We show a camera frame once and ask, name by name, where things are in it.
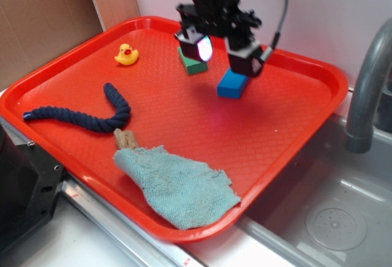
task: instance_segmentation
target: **green block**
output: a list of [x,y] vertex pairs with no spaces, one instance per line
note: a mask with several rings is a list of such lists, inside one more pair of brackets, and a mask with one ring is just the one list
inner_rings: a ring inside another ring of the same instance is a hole
[[193,75],[208,70],[208,66],[206,62],[200,62],[185,57],[181,47],[178,48],[178,53],[179,53],[179,57],[181,58],[181,62],[183,63],[183,66],[185,68],[185,71],[188,75]]

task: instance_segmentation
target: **rubber duck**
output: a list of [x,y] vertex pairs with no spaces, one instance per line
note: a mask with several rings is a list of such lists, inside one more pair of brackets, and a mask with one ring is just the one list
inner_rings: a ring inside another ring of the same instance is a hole
[[120,46],[120,52],[118,56],[115,57],[115,60],[122,65],[132,65],[136,62],[137,58],[139,57],[139,51],[133,50],[129,44],[123,43]]

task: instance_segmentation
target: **green towel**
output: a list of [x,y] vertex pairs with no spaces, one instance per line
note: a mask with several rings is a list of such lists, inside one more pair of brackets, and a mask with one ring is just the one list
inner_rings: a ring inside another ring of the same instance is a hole
[[175,227],[186,230],[219,220],[240,202],[222,170],[153,149],[120,149],[116,165],[142,189],[148,204]]

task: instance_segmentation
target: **rope toy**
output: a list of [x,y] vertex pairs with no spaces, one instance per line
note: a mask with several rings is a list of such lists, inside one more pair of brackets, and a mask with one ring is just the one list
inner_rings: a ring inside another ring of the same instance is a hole
[[36,119],[55,119],[78,125],[94,132],[113,132],[116,128],[124,127],[130,119],[130,106],[123,96],[111,83],[105,83],[106,98],[115,106],[116,114],[107,119],[97,118],[68,108],[40,107],[23,113],[24,121]]

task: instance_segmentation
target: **gray faucet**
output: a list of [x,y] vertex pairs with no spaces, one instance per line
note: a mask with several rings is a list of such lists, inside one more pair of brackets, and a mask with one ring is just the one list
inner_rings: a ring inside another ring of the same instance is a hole
[[392,18],[383,24],[366,53],[345,128],[344,146],[370,150],[373,126],[392,133]]

